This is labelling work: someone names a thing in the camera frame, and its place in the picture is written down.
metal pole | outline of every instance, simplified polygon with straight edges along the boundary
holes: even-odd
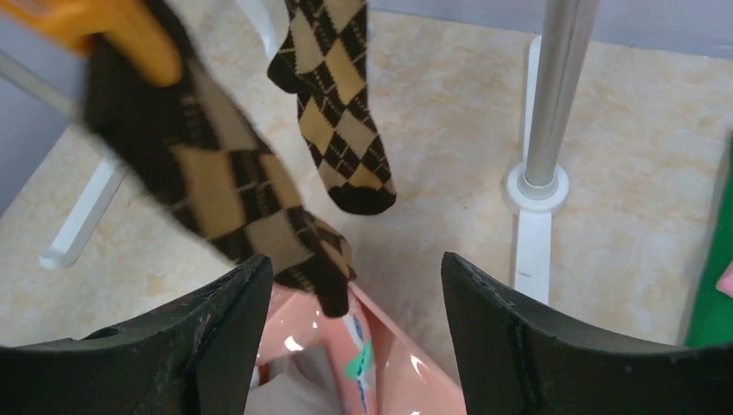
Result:
[[[37,99],[51,105],[61,115],[75,121],[78,115],[78,105],[65,93],[46,82],[22,63],[0,50],[0,78],[5,78],[11,84]]]
[[[599,0],[548,0],[525,178],[552,183]]]

clothes peg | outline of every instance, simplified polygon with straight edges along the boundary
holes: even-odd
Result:
[[[102,34],[148,81],[170,86],[182,76],[181,56],[142,1],[0,0],[0,10],[76,54],[88,54]]]

argyle sock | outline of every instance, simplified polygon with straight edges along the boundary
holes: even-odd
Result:
[[[284,1],[290,29],[267,74],[297,94],[300,130],[331,199],[350,214],[380,214],[396,195],[367,106],[367,3]]]
[[[179,49],[183,77],[152,86],[98,36],[86,126],[192,234],[235,264],[268,256],[277,283],[315,294],[326,316],[345,315],[354,277],[346,241],[303,208],[285,167],[207,73],[173,11],[161,0],[145,4]]]

green object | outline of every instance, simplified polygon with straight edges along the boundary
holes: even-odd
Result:
[[[374,352],[372,341],[364,343],[364,348],[346,366],[346,376],[351,380],[357,380],[363,373],[369,370],[372,365]]]
[[[728,156],[733,162],[733,145]],[[715,288],[725,269],[733,262],[733,163],[730,166],[708,260],[692,308],[690,331],[685,342],[692,348],[733,342],[733,298]]]

beige marble floor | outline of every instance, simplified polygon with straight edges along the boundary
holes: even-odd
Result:
[[[233,2],[177,0],[221,82],[354,245],[360,285],[456,377],[439,265],[459,252],[507,281],[513,217],[500,181],[519,157],[532,35],[373,13],[372,106],[398,204],[353,217],[330,202],[298,136],[295,101],[265,77]],[[562,164],[572,188],[554,233],[551,305],[607,329],[675,342],[700,272],[733,128],[733,62],[593,43]],[[128,182],[80,260],[47,271],[54,237],[99,160],[78,131],[0,220],[0,342],[83,336],[217,278],[226,267]]]

